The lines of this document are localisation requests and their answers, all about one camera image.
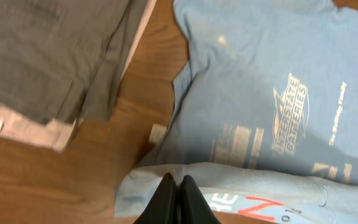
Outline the light blue printed t-shirt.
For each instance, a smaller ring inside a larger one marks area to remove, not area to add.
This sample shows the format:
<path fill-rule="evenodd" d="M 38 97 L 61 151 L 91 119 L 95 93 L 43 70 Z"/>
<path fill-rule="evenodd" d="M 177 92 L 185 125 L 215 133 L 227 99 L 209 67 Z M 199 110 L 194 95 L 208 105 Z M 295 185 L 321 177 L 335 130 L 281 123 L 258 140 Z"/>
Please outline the light blue printed t-shirt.
<path fill-rule="evenodd" d="M 175 1 L 189 59 L 159 143 L 122 181 L 140 215 L 163 176 L 215 211 L 358 223 L 358 11 L 332 1 Z"/>

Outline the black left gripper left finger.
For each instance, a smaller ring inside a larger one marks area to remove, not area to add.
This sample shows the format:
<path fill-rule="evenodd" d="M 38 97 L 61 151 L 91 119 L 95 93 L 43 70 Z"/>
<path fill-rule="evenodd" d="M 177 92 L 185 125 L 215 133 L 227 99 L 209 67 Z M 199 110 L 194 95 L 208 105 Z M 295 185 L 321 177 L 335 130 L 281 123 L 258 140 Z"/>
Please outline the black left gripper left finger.
<path fill-rule="evenodd" d="M 177 186 L 172 175 L 165 174 L 150 202 L 134 224 L 176 223 L 176 191 Z"/>

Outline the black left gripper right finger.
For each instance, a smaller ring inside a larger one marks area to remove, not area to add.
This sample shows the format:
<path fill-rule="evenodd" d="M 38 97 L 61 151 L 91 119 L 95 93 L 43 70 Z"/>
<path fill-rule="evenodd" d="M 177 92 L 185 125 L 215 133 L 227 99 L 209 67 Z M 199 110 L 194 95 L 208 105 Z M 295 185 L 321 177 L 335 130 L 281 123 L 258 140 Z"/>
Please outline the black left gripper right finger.
<path fill-rule="evenodd" d="M 220 224 L 194 178 L 186 175 L 179 187 L 177 220 L 180 224 Z"/>

